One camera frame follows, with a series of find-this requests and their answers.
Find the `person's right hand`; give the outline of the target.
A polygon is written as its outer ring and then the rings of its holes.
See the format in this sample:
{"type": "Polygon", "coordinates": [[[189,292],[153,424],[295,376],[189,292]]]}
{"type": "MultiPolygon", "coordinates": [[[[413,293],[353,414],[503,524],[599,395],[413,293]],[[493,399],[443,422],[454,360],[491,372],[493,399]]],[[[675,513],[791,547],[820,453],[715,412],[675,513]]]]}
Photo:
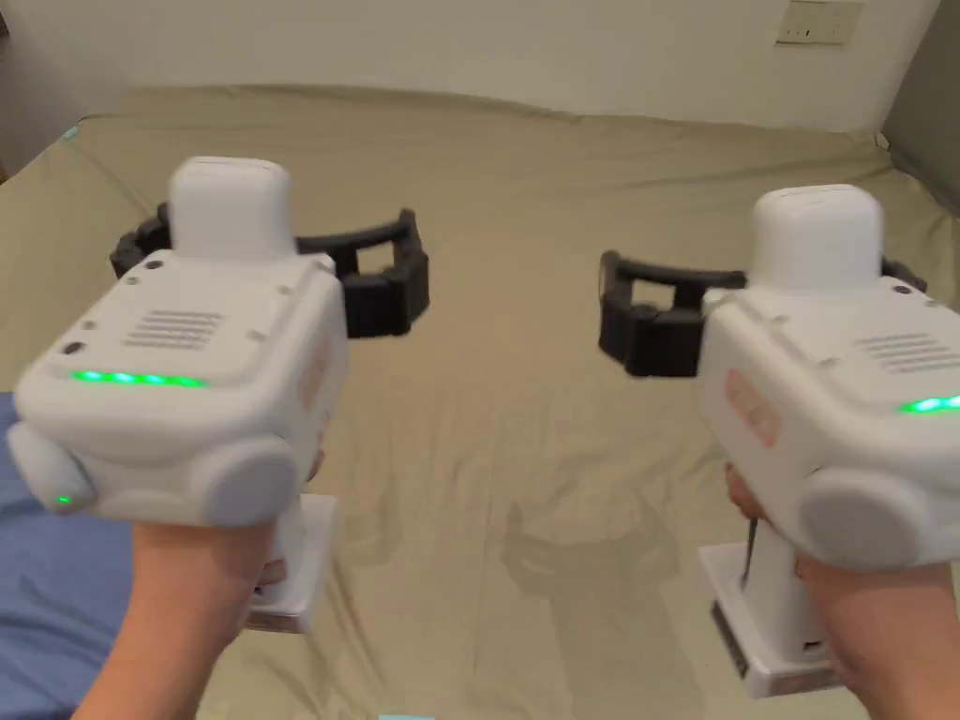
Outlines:
{"type": "Polygon", "coordinates": [[[848,687],[957,682],[959,622],[950,565],[865,574],[802,554],[796,566],[848,687]]]}

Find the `person's left hand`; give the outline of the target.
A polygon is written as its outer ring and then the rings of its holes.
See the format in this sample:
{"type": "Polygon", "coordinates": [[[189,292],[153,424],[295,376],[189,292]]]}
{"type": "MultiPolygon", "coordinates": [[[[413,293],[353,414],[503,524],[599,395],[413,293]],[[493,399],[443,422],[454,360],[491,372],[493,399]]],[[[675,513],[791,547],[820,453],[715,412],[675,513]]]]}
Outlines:
{"type": "Polygon", "coordinates": [[[223,650],[246,622],[276,524],[222,528],[136,523],[132,587],[118,638],[223,650]]]}

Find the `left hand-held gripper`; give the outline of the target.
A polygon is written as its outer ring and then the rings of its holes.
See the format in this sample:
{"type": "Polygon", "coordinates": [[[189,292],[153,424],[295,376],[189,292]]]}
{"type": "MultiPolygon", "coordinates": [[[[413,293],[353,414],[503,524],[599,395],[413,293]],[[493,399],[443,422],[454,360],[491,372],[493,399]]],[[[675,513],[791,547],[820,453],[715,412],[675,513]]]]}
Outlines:
{"type": "Polygon", "coordinates": [[[117,241],[120,279],[19,379],[10,453],[56,515],[275,521],[248,625],[306,633],[337,509],[306,486],[345,382],[347,335],[409,334],[429,308],[429,256],[408,208],[295,241],[290,177],[267,160],[191,158],[169,194],[117,241]],[[359,253],[378,246],[393,264],[361,272],[359,253]]]}

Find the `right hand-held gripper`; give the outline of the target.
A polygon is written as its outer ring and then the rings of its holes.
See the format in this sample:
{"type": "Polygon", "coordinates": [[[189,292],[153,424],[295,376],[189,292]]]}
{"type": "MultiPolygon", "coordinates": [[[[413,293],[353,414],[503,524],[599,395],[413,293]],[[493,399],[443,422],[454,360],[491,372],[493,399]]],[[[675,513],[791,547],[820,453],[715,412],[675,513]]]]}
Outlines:
{"type": "Polygon", "coordinates": [[[754,223],[748,278],[603,253],[598,347],[633,377],[697,375],[704,421],[765,511],[699,559],[746,689],[769,698],[837,683],[800,555],[868,572],[957,560],[959,319],[881,259],[883,212],[861,189],[775,190],[754,223]],[[672,305],[636,303],[638,283],[672,305]]]}

